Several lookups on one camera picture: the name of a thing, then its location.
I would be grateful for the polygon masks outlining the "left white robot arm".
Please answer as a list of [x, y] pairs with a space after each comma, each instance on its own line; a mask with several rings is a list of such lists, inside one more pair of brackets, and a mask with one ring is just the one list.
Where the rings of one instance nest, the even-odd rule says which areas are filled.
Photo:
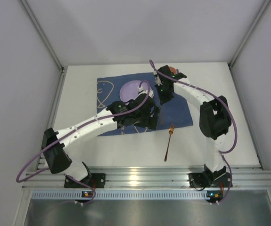
[[77, 154], [85, 150], [85, 142], [106, 132], [129, 126], [156, 130], [160, 108], [153, 91], [142, 91], [127, 103], [114, 101], [95, 116], [76, 125], [55, 131], [44, 131], [41, 148], [52, 174], [64, 173], [77, 181], [90, 178], [85, 162]]

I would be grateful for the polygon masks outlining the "orange plastic cup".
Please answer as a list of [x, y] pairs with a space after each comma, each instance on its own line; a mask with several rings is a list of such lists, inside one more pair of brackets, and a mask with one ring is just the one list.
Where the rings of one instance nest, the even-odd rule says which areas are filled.
[[177, 74], [177, 70], [171, 66], [169, 66], [170, 72], [173, 74]]

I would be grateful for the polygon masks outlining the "purple plastic plate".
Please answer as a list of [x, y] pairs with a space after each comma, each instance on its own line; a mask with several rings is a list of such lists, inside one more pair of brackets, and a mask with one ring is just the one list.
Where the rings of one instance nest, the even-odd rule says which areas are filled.
[[120, 89], [119, 96], [121, 101], [127, 102], [131, 99], [135, 100], [141, 91], [147, 91], [148, 85], [144, 82], [140, 87], [141, 81], [133, 80], [125, 83]]

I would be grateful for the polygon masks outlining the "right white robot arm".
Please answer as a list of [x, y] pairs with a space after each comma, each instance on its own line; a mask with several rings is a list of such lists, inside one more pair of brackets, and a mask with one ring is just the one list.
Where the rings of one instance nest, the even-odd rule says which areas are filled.
[[186, 75], [173, 73], [167, 65], [155, 69], [153, 74], [160, 104], [179, 95], [199, 111], [199, 128], [206, 137], [205, 163], [203, 172], [189, 174], [190, 187], [203, 190], [225, 183], [227, 167], [222, 152], [232, 125], [227, 99], [224, 96], [214, 97], [192, 85]]

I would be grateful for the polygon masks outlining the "blue cloth placemat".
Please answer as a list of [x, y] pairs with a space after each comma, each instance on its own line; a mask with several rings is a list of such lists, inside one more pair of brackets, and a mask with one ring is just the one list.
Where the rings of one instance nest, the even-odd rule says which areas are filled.
[[133, 80], [147, 80], [149, 82], [150, 89], [154, 92], [153, 99], [155, 103], [160, 106], [160, 112], [164, 112], [164, 125], [161, 125], [159, 115], [157, 130], [167, 130], [172, 124], [175, 128], [193, 125], [188, 103], [183, 97], [175, 94], [174, 98], [169, 102], [160, 105], [152, 72], [97, 78], [97, 112], [99, 113], [114, 101], [121, 101], [119, 96], [120, 89], [125, 83]]

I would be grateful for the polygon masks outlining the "copper fork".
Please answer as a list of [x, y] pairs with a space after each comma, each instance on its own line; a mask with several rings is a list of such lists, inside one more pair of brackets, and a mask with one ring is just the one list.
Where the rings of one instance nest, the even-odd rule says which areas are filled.
[[174, 133], [174, 129], [175, 126], [172, 124], [169, 128], [169, 140], [168, 140], [168, 144], [167, 144], [167, 149], [166, 149], [166, 153], [165, 153], [165, 157], [164, 157], [164, 161], [167, 162], [167, 158], [168, 158], [168, 152], [169, 152], [169, 146], [170, 146], [170, 141], [171, 141], [171, 137]]

